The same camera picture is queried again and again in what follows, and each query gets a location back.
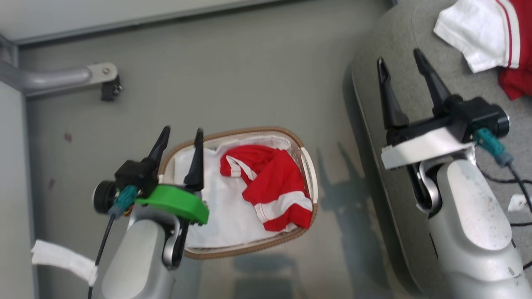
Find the black caster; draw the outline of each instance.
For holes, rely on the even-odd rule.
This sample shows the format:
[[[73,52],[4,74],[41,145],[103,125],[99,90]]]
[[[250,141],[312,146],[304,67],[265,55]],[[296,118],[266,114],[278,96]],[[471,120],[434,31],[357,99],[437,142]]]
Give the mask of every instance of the black caster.
[[[102,83],[101,100],[103,102],[113,102],[121,91],[122,86],[120,85],[120,76],[117,75],[117,77],[113,81]]]

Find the green bracket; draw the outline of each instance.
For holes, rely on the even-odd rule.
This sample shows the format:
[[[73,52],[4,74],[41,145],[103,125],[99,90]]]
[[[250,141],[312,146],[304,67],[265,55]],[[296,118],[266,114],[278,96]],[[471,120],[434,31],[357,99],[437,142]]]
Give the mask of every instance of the green bracket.
[[[201,225],[209,219],[209,209],[201,198],[173,185],[157,185],[149,198],[138,198],[135,203],[148,204]]]

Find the red cloth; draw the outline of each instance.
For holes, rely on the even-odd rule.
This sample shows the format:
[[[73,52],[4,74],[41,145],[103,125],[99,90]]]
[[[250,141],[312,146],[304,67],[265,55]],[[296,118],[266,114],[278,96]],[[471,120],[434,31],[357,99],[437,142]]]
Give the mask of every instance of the red cloth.
[[[236,147],[222,156],[220,173],[246,182],[242,197],[253,204],[265,230],[282,231],[291,222],[309,229],[312,202],[287,151],[262,145]]]
[[[511,100],[532,95],[532,1],[496,0],[504,11],[507,69],[499,82]]]

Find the red and white clothing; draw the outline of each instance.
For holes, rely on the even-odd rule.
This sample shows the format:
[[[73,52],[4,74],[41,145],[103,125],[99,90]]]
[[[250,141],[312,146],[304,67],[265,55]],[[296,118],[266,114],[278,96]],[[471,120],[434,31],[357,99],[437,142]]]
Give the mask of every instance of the red and white clothing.
[[[220,160],[220,173],[242,178],[245,201],[255,207],[265,230],[282,231],[290,223],[308,229],[312,202],[299,168],[286,150],[244,145],[228,150]]]
[[[532,95],[532,1],[458,0],[441,11],[434,33],[460,50],[473,73],[505,67],[510,99]]]

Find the white panel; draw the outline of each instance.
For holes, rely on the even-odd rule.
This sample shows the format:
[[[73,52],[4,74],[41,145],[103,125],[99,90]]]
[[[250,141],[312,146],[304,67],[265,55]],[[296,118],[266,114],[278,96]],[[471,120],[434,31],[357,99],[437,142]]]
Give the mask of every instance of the white panel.
[[[17,44],[276,0],[2,0],[0,34]]]
[[[2,298],[36,298],[31,265],[33,217],[24,97],[0,81],[0,290]]]

